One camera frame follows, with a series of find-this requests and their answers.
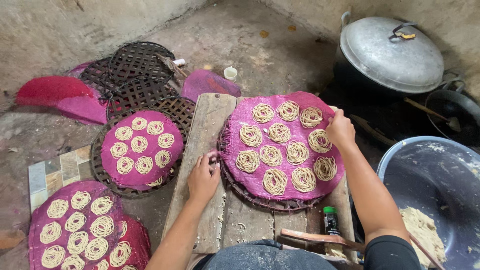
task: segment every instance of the person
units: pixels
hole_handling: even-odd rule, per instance
[[[365,270],[420,270],[408,231],[395,201],[355,143],[350,119],[338,110],[329,118],[326,133],[340,151],[357,214],[365,231]],[[190,197],[148,263],[147,270],[184,270],[197,240],[200,216],[213,197],[220,178],[217,163],[200,156],[188,177]],[[334,270],[320,256],[305,250],[281,250],[273,240],[258,240],[220,249],[203,258],[194,269],[303,269]]]

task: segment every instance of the person's left hand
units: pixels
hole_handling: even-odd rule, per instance
[[[202,206],[206,206],[212,199],[220,179],[220,163],[213,166],[214,172],[210,175],[212,167],[208,165],[208,159],[208,154],[199,156],[197,164],[195,164],[187,178],[190,191],[189,200]]]

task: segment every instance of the metal spatula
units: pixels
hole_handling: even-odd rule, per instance
[[[435,115],[436,117],[444,120],[447,122],[447,125],[453,130],[453,131],[456,131],[456,132],[460,132],[462,131],[461,127],[460,127],[460,122],[458,121],[458,118],[457,117],[443,117],[442,115],[432,111],[431,109],[421,105],[421,104],[418,104],[416,102],[414,102],[413,100],[409,99],[409,98],[404,98],[403,99],[405,102],[408,102],[410,103],[411,105],[417,107],[418,109],[428,113],[428,114],[431,114],[431,115]]]

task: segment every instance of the green bottle cap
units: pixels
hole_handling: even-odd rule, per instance
[[[331,207],[331,206],[324,207],[324,213],[335,213],[336,214],[336,208]]]

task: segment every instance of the concrete wall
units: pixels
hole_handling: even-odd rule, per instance
[[[0,0],[0,111],[28,80],[60,74],[208,0]]]
[[[417,22],[438,46],[445,68],[466,72],[467,87],[480,101],[480,0],[259,0],[291,16],[321,37],[338,40],[340,17],[371,16]]]

